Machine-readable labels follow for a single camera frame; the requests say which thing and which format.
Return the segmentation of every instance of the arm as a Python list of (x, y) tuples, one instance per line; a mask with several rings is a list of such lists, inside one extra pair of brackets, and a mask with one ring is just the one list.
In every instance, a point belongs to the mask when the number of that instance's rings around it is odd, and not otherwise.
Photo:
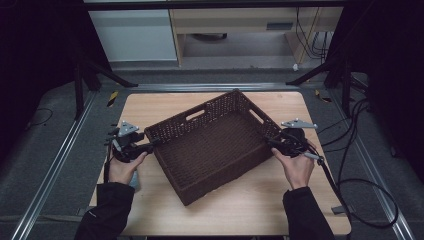
[(128, 184), (146, 156), (144, 152), (131, 163), (110, 161), (109, 182), (97, 185), (97, 206), (84, 214), (75, 240), (116, 239), (121, 234), (127, 225), (135, 191)]
[(334, 239), (334, 234), (308, 187), (314, 169), (313, 159), (301, 154), (290, 158), (273, 148), (274, 156), (282, 163), (292, 191), (287, 191), (283, 204), (289, 223), (291, 240)]

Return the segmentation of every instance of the basket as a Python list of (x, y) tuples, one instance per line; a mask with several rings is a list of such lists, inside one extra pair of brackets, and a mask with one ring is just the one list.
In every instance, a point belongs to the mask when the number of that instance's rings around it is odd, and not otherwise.
[(272, 156), (280, 127), (235, 89), (147, 127), (154, 154), (187, 206)]

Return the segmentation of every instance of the wooden tabletop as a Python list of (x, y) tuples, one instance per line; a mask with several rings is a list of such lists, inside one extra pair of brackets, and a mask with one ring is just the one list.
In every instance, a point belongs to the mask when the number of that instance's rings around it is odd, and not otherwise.
[[(122, 120), (142, 131), (159, 121), (223, 93), (143, 93), (128, 97)], [(244, 92), (278, 125), (299, 118), (312, 123), (303, 97), (297, 92)], [(306, 137), (322, 153), (315, 129), (305, 129)], [(147, 143), (145, 139), (138, 144)], [(134, 195), (132, 210), (123, 235), (130, 236), (218, 236), (288, 235), (282, 196), (290, 188), (281, 163), (271, 157), (240, 178), (184, 206), (154, 154), (138, 167), (141, 190)], [(331, 229), (346, 235), (351, 226), (344, 214), (334, 215), (332, 207), (341, 206), (324, 171), (316, 166), (309, 186)], [(96, 205), (95, 191), (90, 202)]]

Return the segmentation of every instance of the hand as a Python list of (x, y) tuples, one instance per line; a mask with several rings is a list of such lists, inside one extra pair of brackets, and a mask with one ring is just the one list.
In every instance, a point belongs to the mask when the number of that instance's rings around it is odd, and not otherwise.
[(292, 189), (306, 187), (314, 169), (315, 163), (311, 158), (300, 154), (297, 157), (283, 155), (278, 149), (271, 149), (274, 156), (283, 164), (284, 173)]
[(144, 161), (146, 156), (147, 152), (143, 152), (130, 163), (124, 163), (117, 160), (116, 158), (113, 158), (110, 161), (109, 182), (119, 182), (128, 185), (131, 181), (134, 171), (137, 169), (138, 165)]

